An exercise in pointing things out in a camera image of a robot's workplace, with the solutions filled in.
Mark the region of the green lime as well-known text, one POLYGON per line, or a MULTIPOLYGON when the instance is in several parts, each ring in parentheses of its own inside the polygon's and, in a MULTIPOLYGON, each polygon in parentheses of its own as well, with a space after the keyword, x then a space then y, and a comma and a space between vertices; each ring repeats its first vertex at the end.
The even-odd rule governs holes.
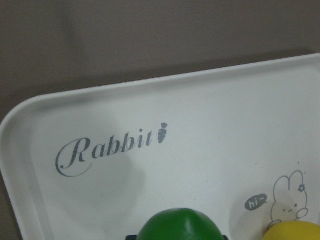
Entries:
POLYGON ((151 217, 138 240, 223 240, 216 224, 205 214, 189 208, 161 211, 151 217))

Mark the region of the white rabbit tray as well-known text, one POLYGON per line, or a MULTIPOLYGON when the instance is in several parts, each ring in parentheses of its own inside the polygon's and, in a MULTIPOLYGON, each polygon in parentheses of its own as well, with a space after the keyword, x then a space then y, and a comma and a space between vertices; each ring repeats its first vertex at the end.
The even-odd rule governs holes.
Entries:
POLYGON ((25 240, 123 240, 190 208, 231 240, 320 221, 318 54, 42 95, 0 126, 25 240))

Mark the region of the yellow lemon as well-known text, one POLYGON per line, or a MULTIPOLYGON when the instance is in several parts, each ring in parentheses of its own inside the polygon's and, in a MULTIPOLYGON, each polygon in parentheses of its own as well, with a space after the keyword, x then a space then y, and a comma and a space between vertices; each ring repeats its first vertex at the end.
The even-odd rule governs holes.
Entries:
POLYGON ((286 221, 271 227, 263 240, 319 240, 320 226, 305 221, 286 221))

